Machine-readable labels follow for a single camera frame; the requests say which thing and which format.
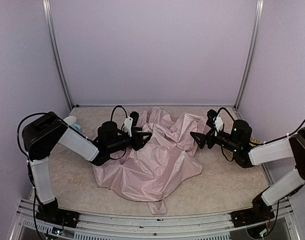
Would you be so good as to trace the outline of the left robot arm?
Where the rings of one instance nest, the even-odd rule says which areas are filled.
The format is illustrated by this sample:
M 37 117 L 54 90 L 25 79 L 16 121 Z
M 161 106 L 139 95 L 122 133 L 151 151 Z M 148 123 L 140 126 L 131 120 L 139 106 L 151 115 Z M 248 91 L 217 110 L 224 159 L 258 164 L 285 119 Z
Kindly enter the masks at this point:
M 142 149 L 152 137 L 136 127 L 139 114 L 132 112 L 121 129 L 114 121 L 106 121 L 97 129 L 97 136 L 91 140 L 74 129 L 53 111 L 35 113 L 37 119 L 17 129 L 20 151 L 26 155 L 30 179 L 35 195 L 42 205 L 57 204 L 52 189 L 49 157 L 56 145 L 61 145 L 94 166 L 102 166 L 113 160 L 113 154 Z

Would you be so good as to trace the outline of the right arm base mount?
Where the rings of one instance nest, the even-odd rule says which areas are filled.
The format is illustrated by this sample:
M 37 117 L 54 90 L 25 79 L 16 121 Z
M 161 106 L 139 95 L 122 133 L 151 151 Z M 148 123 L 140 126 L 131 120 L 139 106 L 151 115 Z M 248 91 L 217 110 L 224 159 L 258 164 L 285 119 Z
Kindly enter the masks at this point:
M 233 211 L 230 216 L 234 227 L 239 228 L 273 219 L 275 214 L 271 206 L 254 205 L 251 208 Z

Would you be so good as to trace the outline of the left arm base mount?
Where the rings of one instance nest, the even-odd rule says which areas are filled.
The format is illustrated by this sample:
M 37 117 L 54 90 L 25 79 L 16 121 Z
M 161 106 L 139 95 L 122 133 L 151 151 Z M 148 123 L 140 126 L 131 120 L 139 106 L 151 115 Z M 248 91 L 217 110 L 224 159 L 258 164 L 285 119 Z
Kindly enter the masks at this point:
M 51 209 L 41 205 L 38 206 L 36 213 L 38 220 L 74 229 L 77 227 L 79 217 L 80 213 L 77 211 L 62 208 Z

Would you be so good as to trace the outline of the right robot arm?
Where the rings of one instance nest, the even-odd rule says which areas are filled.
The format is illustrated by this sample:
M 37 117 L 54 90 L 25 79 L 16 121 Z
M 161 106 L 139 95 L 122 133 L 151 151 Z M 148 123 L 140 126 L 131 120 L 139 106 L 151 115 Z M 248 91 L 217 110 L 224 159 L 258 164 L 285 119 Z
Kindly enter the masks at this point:
M 254 205 L 272 206 L 280 199 L 305 185 L 305 127 L 293 134 L 267 143 L 251 146 L 252 128 L 244 120 L 235 120 L 231 133 L 211 124 L 206 133 L 191 132 L 200 149 L 218 145 L 232 153 L 233 160 L 242 168 L 252 168 L 268 162 L 293 158 L 295 167 L 253 200 Z

